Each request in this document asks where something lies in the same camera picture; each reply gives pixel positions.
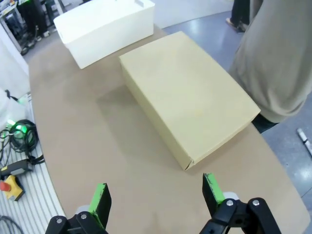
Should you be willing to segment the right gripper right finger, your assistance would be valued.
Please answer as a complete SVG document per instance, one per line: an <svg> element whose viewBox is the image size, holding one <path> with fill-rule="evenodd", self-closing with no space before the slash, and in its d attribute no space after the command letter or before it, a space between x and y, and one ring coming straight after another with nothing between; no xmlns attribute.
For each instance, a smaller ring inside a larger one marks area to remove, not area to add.
<svg viewBox="0 0 312 234"><path fill-rule="evenodd" d="M211 215L200 231L202 234L227 234L240 228L245 234L279 234L280 228L267 204L260 197L247 203L226 198L212 173L204 173L202 193Z"/></svg>

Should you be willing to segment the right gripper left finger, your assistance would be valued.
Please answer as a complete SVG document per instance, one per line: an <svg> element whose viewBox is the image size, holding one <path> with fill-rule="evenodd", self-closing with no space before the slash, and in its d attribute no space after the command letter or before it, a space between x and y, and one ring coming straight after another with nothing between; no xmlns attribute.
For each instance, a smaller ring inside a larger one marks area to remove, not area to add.
<svg viewBox="0 0 312 234"><path fill-rule="evenodd" d="M106 234L106 225L112 205L111 195L106 183L97 185L89 210L75 214L67 219L54 216L46 229L47 234Z"/></svg>

